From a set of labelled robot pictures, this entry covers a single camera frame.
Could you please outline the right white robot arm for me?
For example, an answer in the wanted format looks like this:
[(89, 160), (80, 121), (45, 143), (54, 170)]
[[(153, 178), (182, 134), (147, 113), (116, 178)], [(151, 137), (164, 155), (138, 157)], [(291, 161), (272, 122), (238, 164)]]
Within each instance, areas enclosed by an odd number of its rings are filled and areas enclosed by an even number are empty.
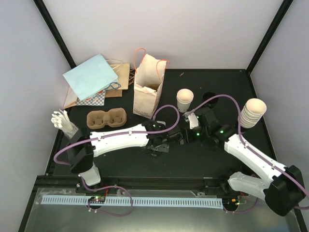
[(246, 141), (235, 127), (222, 125), (210, 108), (186, 112), (184, 117), (195, 139), (204, 141), (212, 149), (221, 148), (255, 173), (253, 177), (235, 172), (222, 180), (219, 188), (223, 194), (248, 193), (265, 201), (274, 213), (282, 217), (305, 198), (303, 176), (296, 166), (286, 167), (268, 157)]

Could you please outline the cream bear paper bag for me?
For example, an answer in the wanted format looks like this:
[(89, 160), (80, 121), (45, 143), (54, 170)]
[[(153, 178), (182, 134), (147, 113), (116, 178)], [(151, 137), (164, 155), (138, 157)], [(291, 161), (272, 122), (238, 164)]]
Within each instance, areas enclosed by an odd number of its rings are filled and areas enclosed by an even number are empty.
[(139, 48), (133, 56), (134, 99), (133, 113), (145, 118), (152, 118), (160, 101), (164, 76), (170, 61), (156, 59)]

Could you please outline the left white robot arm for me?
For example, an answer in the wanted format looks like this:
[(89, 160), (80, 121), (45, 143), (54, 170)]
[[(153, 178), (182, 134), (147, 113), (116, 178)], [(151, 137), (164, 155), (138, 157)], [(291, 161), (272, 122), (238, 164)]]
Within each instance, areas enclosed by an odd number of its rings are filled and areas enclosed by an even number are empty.
[(166, 129), (165, 122), (147, 120), (142, 124), (127, 129), (110, 132), (90, 132), (82, 129), (70, 140), (70, 145), (78, 143), (68, 150), (70, 172), (78, 174), (93, 193), (103, 189), (104, 182), (101, 179), (99, 168), (94, 163), (94, 158), (108, 152), (142, 147), (154, 152), (168, 152), (169, 143), (184, 144), (181, 129), (175, 128), (164, 133), (155, 133)]

